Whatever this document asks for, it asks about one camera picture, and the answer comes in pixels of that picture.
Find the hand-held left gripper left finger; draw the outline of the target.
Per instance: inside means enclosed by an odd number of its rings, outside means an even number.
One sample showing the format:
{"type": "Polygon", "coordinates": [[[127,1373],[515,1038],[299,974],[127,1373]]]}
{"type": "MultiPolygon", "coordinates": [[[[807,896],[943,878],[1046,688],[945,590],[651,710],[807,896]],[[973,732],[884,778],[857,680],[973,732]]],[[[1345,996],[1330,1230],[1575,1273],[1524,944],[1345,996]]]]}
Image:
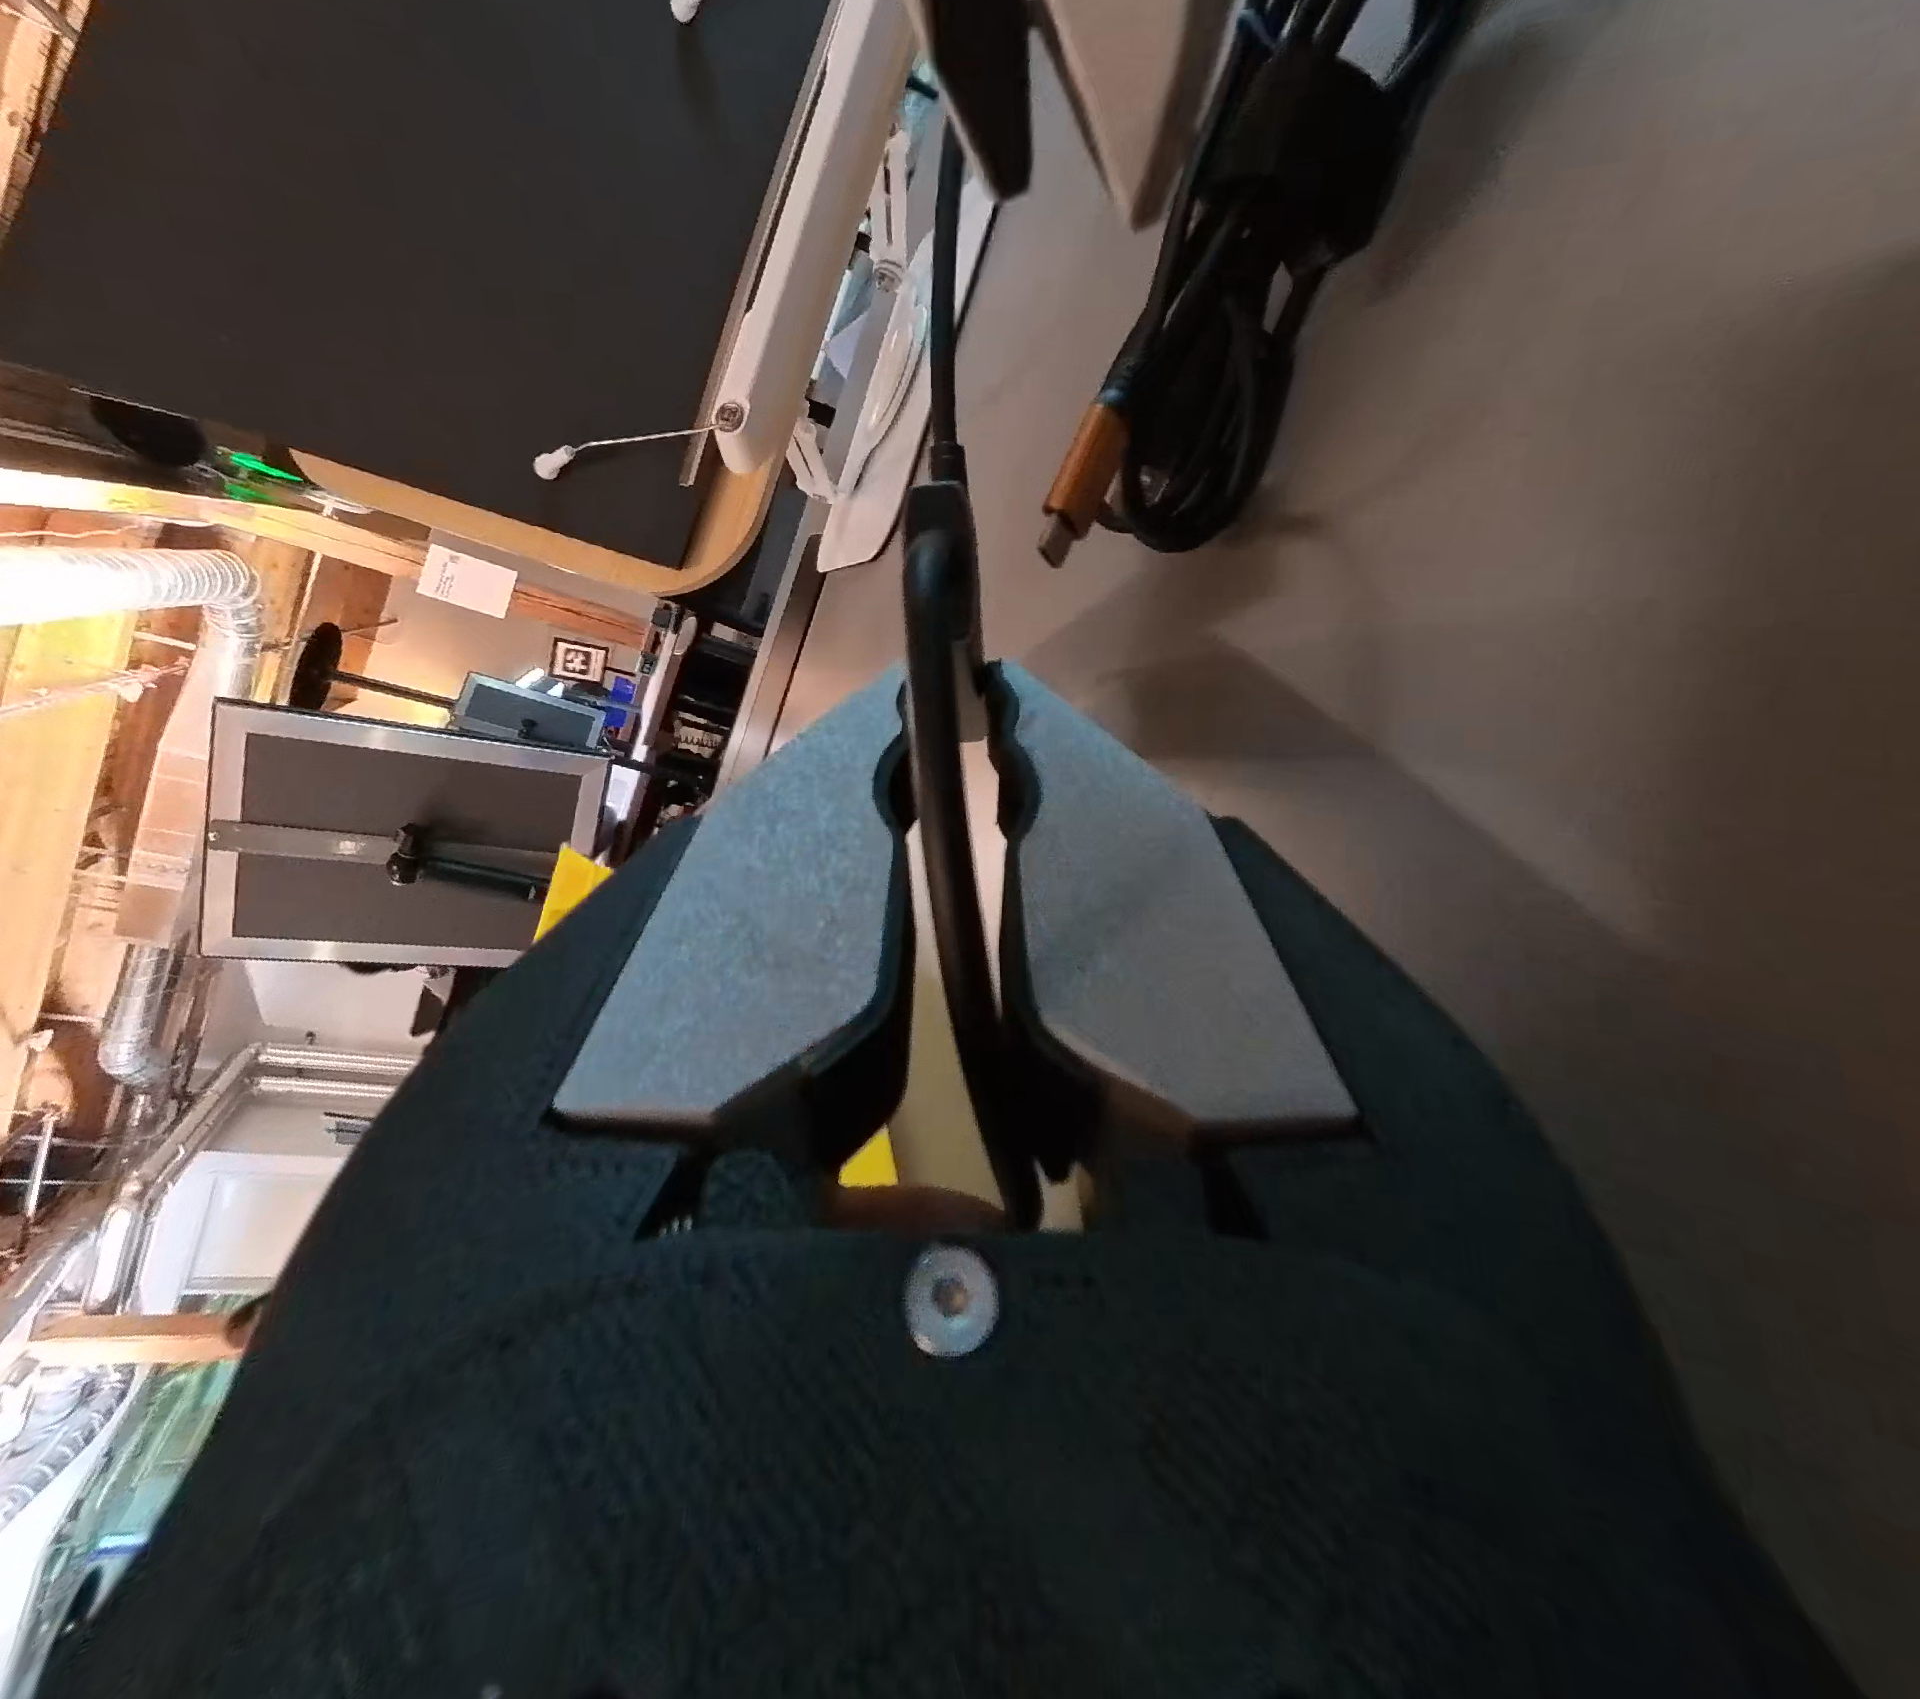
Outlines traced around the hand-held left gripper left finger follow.
{"type": "Polygon", "coordinates": [[[551,1110],[834,1174],[899,1110],[917,966],[905,672],[711,802],[551,1110]]]}

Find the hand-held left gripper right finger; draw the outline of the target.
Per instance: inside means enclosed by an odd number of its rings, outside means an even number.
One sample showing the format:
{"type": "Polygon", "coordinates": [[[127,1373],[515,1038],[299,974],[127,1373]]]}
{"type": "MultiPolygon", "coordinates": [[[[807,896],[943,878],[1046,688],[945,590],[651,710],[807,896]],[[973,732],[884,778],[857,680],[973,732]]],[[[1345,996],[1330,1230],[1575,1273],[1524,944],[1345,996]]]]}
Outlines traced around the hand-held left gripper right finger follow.
{"type": "Polygon", "coordinates": [[[988,694],[1003,1014],[1044,1170],[1356,1132],[1212,816],[1018,664],[988,694]]]}

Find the yellow bin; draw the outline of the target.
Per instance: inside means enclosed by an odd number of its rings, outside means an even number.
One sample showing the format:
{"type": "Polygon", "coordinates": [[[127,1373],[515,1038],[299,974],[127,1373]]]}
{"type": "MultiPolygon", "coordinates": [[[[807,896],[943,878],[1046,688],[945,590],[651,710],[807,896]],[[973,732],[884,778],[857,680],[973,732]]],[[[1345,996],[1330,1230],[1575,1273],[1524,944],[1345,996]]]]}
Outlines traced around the yellow bin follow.
{"type": "Polygon", "coordinates": [[[601,860],[563,846],[554,860],[554,870],[547,880],[541,902],[541,918],[534,928],[534,944],[551,934],[563,920],[592,898],[612,876],[614,870],[601,860]]]}

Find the black clamp bar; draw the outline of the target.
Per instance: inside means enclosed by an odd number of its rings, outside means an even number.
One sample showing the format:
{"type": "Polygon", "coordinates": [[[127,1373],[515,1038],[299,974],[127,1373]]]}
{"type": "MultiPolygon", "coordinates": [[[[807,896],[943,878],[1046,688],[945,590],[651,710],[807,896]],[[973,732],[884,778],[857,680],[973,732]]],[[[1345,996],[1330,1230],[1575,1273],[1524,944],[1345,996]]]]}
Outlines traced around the black clamp bar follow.
{"type": "Polygon", "coordinates": [[[396,834],[386,876],[400,890],[432,884],[534,904],[554,882],[556,858],[554,852],[452,842],[431,828],[408,826],[396,834]]]}

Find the grey box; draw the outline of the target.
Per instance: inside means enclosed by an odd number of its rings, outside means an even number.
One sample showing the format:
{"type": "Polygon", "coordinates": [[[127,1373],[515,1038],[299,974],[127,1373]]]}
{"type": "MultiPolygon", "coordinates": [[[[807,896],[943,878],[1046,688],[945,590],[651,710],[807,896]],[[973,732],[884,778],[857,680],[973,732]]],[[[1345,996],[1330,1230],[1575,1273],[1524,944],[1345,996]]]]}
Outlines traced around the grey box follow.
{"type": "Polygon", "coordinates": [[[565,752],[603,752],[606,726],[609,712],[596,700],[485,674],[469,674],[448,716],[457,736],[565,752]]]}

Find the grey flight case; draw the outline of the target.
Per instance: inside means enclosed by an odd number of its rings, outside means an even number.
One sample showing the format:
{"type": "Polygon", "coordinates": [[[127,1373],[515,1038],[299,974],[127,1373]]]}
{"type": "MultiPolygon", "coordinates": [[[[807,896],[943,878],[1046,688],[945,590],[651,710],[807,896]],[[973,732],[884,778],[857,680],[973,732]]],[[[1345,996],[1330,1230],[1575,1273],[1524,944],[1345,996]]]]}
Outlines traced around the grey flight case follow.
{"type": "Polygon", "coordinates": [[[284,706],[215,708],[192,948],[206,958],[501,970],[542,904],[400,890],[403,828],[592,854],[612,760],[284,706]]]}

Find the white paper sign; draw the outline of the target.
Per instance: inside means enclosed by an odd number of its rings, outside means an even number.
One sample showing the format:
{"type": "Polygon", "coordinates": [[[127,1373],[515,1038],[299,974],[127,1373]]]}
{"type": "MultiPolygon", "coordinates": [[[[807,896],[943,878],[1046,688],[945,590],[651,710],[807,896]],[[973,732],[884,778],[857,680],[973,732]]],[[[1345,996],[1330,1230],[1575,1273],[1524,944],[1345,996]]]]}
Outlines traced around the white paper sign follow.
{"type": "Polygon", "coordinates": [[[420,600],[505,620],[516,604],[516,568],[443,542],[428,542],[414,592],[420,600]]]}

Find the black-faced wooden board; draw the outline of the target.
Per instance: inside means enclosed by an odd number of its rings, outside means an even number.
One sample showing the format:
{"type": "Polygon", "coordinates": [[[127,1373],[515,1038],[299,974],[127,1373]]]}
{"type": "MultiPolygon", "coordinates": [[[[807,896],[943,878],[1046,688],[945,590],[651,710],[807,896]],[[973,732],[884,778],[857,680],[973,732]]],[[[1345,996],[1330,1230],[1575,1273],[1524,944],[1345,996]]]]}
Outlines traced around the black-faced wooden board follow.
{"type": "Polygon", "coordinates": [[[852,0],[88,0],[5,224],[5,372],[284,448],[419,534],[667,598],[750,560],[717,418],[852,0]]]}

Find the silver ventilation duct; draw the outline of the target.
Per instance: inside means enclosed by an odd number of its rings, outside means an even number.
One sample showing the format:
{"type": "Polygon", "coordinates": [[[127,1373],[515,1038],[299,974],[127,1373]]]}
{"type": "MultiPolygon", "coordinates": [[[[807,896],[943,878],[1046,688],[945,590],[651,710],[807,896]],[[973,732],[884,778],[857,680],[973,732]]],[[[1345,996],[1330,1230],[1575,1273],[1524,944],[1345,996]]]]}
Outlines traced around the silver ventilation duct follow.
{"type": "Polygon", "coordinates": [[[129,950],[97,1058],[122,1088],[150,1092],[171,1074],[161,1036],[190,964],[186,902],[202,868],[215,710],[252,700],[267,642],[260,594],[246,560],[228,552],[5,552],[8,628],[153,610],[200,614],[195,656],[156,742],[114,928],[129,950]]]}

